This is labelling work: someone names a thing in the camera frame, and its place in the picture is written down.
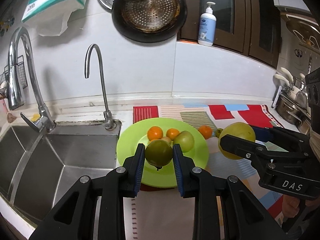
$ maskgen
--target sink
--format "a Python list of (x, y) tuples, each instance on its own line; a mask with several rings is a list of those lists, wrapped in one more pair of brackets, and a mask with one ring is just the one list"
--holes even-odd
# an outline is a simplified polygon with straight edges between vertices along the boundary
[(88, 175), (94, 179), (115, 168), (120, 127), (119, 121), (113, 131), (107, 131), (103, 124), (67, 123), (49, 134), (43, 131), (36, 138), (30, 138), (29, 127), (24, 127), (29, 134), (14, 133), (20, 128), (12, 127), (0, 142), (0, 152), (1, 147), (13, 145), (18, 150), (14, 151), (10, 172), (2, 171), (8, 175), (4, 182), (0, 179), (0, 188), (6, 195), (1, 193), (22, 215), (39, 224), (79, 177)]

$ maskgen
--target green plate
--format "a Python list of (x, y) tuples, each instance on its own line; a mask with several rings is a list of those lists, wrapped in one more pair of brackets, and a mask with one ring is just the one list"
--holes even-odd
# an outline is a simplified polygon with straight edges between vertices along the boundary
[[(209, 159), (209, 150), (205, 139), (198, 130), (185, 122), (161, 117), (139, 121), (122, 133), (117, 144), (117, 157), (121, 165), (123, 165), (127, 157), (134, 155), (138, 143), (143, 143), (147, 147), (149, 142), (147, 132), (152, 126), (161, 127), (164, 135), (170, 128), (176, 128), (180, 132), (189, 131), (195, 139), (195, 146), (189, 152), (183, 153), (183, 155), (192, 158), (197, 167), (203, 169), (206, 167)], [(153, 187), (176, 187), (177, 181), (173, 162), (171, 161), (168, 165), (157, 171), (156, 167), (145, 161), (141, 182)]]

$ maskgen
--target silver bolt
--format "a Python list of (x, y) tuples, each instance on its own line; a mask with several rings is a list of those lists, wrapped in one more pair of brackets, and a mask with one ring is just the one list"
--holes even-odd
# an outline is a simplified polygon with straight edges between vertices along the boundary
[(199, 168), (199, 167), (194, 167), (194, 168), (192, 168), (192, 171), (193, 171), (194, 173), (201, 173), (202, 169)]
[(89, 177), (88, 176), (82, 176), (81, 178), (80, 178), (80, 182), (81, 183), (87, 183), (89, 181)]
[(116, 172), (118, 172), (118, 173), (124, 173), (124, 172), (125, 172), (125, 167), (118, 167), (118, 168), (116, 169)]
[(232, 175), (232, 176), (229, 177), (229, 180), (230, 180), (231, 182), (233, 182), (233, 183), (236, 183), (236, 182), (238, 182), (238, 177)]
[(270, 169), (274, 169), (276, 167), (276, 165), (274, 163), (268, 163), (268, 167)]

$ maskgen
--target metal wire rack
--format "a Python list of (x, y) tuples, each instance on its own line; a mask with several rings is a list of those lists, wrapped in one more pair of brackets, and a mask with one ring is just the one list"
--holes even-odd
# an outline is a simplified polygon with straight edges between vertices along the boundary
[[(26, 77), (26, 70), (24, 68), (24, 59), (23, 55), (18, 57), (18, 73), (21, 81), (21, 85), (23, 88), (28, 86), (27, 77)], [(9, 80), (9, 68), (8, 66), (4, 67), (4, 72), (0, 75), (0, 85)], [(8, 84), (6, 87), (0, 89), (0, 99), (7, 98), (7, 91), (8, 91)]]

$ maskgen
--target tissue package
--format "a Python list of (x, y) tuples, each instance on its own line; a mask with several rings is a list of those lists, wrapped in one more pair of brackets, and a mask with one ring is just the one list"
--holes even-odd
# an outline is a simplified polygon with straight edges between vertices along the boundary
[(59, 36), (68, 28), (71, 13), (83, 9), (86, 0), (29, 0), (22, 22), (41, 36)]

